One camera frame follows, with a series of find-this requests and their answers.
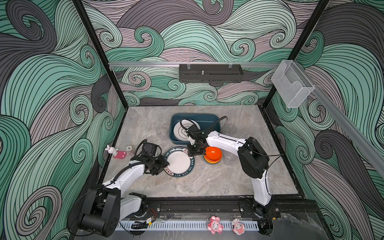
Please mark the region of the white plate teal line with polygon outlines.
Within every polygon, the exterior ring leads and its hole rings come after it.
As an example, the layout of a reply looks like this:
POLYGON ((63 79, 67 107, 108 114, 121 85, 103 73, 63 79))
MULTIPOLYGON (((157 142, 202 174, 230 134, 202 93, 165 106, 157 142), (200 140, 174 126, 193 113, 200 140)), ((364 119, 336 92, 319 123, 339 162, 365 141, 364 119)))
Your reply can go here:
POLYGON ((178 121, 176 123, 176 125, 174 126, 174 135, 175 135, 175 138, 178 140, 178 141, 182 141, 182 142, 188 142, 188 134, 187 134, 187 130, 192 127, 192 126, 195 126, 197 127, 198 130, 200 130, 200 125, 194 121, 194 120, 182 120, 182 121, 178 121))

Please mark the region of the teal rim lettered plate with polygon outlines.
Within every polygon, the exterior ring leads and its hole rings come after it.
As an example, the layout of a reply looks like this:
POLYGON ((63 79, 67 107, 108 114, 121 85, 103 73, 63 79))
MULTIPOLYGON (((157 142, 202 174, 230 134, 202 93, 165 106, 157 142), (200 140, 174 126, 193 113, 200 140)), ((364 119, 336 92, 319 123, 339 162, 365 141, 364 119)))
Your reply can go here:
POLYGON ((189 156, 188 149, 182 146, 169 149, 164 157, 168 162, 164 170, 169 176, 174 178, 185 177, 195 167, 195 158, 189 156))

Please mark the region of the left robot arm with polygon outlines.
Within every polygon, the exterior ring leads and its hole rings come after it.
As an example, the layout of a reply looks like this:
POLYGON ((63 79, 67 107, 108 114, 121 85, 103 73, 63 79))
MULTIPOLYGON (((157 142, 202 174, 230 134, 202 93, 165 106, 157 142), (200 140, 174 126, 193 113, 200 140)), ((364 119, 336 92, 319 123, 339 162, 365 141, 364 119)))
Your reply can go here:
POLYGON ((83 204, 76 228, 89 235, 110 237, 122 219, 144 210, 145 195, 133 193, 122 198, 122 194, 142 175, 156 176, 168 165, 162 148, 143 140, 126 167, 108 182, 91 187, 79 197, 83 204))

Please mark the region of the teal plastic bin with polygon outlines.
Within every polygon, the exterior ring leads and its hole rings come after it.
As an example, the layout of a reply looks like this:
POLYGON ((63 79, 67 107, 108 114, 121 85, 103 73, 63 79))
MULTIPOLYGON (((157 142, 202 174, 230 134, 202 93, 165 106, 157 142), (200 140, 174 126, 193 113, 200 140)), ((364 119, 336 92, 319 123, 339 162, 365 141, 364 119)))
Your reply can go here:
POLYGON ((218 119, 219 119, 219 117, 217 115, 207 114, 207 113, 177 113, 177 114, 174 114, 170 120, 169 138, 173 144, 187 145, 187 144, 189 144, 189 141, 188 142, 182 142, 182 141, 178 141, 175 138, 174 126, 176 125, 176 123, 178 121, 194 120, 200 125, 200 128, 201 128, 200 130, 205 130, 210 125, 212 125, 214 122, 216 122, 218 119))

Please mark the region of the orange top bowl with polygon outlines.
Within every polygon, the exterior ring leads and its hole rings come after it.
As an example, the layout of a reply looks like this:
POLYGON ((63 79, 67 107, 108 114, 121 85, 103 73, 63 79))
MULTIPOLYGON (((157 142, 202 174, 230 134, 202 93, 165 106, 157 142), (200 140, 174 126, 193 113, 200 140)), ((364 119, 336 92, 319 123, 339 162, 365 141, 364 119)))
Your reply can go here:
POLYGON ((204 158, 210 161, 218 161, 222 159, 222 151, 216 147, 205 148, 204 158))

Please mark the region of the clear glass left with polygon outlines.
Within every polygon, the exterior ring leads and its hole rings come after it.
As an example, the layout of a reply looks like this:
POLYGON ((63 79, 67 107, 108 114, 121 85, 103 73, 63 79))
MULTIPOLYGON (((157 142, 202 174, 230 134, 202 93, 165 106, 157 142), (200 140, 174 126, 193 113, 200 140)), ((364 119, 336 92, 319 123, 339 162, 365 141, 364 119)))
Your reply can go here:
POLYGON ((156 134, 162 140, 167 140, 169 137, 169 128, 164 126, 156 127, 156 134))

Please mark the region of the yellow middle bowl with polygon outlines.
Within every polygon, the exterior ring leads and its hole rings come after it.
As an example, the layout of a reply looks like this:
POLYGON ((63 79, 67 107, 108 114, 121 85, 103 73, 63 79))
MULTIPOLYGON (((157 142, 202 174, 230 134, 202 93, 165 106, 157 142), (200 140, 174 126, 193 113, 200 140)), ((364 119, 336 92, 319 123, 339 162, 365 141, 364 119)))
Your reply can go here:
POLYGON ((219 163, 221 160, 218 160, 218 161, 210 161, 210 160, 207 160, 205 159, 206 162, 209 162, 209 163, 219 163))

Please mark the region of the pink tag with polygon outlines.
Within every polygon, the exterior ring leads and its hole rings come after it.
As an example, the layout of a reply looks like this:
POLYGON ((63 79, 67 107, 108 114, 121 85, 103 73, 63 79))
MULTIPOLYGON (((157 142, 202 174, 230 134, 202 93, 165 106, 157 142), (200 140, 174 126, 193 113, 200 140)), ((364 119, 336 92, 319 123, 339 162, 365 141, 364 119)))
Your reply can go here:
POLYGON ((127 156, 127 152, 126 151, 116 151, 114 153, 114 158, 115 159, 125 159, 127 156))

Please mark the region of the clear glass right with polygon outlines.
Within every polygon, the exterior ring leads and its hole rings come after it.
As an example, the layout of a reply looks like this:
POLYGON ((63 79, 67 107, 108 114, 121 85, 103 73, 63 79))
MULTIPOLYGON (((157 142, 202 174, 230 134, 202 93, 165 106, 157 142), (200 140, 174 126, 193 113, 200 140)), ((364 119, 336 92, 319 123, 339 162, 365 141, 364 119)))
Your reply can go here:
POLYGON ((237 128, 231 124, 225 125, 221 131, 222 134, 227 136, 232 136, 232 137, 236 134, 236 132, 237 132, 237 128))

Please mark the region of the clear glass near bowls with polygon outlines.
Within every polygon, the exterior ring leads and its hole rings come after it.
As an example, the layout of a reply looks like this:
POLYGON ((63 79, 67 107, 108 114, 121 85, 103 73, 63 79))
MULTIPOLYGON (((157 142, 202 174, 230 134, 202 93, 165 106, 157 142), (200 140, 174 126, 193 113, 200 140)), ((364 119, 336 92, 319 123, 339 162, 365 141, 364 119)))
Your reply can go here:
POLYGON ((238 157, 232 153, 225 152, 224 153, 224 159, 226 162, 232 164, 238 159, 238 157))

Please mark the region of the pink flower toy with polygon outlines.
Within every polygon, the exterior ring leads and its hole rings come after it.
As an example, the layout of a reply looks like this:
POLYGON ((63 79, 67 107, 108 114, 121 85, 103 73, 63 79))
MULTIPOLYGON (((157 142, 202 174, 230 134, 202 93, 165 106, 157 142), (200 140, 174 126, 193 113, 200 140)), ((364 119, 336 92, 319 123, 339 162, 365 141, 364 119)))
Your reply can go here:
POLYGON ((210 218, 210 223, 208 224, 207 228, 208 231, 211 232, 211 234, 213 235, 215 233, 221 234, 223 231, 223 225, 220 223, 220 218, 212 216, 210 218))

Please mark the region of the pink white doll toy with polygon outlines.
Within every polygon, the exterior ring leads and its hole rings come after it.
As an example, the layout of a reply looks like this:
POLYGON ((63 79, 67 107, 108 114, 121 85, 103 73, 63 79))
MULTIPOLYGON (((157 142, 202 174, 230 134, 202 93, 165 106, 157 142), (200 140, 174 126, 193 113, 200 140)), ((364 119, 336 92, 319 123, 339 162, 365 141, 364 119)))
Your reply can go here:
POLYGON ((243 223, 241 223, 239 219, 234 219, 231 221, 231 223, 233 226, 233 232, 236 235, 240 236, 240 235, 245 233, 245 231, 246 231, 245 225, 243 223))

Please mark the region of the aluminium rail back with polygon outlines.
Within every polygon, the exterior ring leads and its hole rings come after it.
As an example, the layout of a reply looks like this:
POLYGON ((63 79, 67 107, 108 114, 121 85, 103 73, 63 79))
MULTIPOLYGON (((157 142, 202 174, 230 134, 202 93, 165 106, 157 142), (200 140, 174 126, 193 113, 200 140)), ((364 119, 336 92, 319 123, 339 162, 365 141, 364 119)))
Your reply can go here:
POLYGON ((241 65, 242 68, 277 68, 280 63, 262 62, 155 62, 155 61, 131 61, 131 62, 109 62, 111 68, 176 68, 179 65, 241 65))

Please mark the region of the aluminium rail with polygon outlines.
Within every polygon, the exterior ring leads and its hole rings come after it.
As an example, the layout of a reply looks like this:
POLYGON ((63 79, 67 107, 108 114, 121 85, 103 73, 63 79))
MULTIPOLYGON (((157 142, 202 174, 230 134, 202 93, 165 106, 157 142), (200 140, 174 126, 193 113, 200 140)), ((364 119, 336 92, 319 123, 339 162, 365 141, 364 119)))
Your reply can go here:
POLYGON ((155 62, 155 61, 131 61, 131 62, 109 62, 111 68, 176 68, 179 65, 241 65, 242 68, 277 68, 280 63, 262 62, 155 62))
POLYGON ((344 133, 355 143, 368 162, 380 174, 384 174, 384 139, 378 134, 384 131, 377 121, 384 117, 384 95, 370 93, 363 83, 355 86, 349 79, 336 77, 316 66, 304 69, 297 64, 299 76, 314 87, 319 99, 344 133))

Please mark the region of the aluminium rail right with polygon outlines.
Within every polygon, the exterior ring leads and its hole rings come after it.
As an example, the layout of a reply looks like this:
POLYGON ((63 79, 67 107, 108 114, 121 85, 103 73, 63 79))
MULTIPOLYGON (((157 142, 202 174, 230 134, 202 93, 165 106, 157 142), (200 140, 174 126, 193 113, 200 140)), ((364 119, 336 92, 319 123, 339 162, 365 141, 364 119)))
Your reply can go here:
POLYGON ((368 162, 380 174, 384 174, 384 139, 378 134, 384 131, 377 121, 384 117, 384 95, 370 93, 363 83, 355 86, 349 79, 336 77, 316 66, 304 69, 297 64, 299 76, 314 87, 319 99, 344 133, 355 143, 368 162))

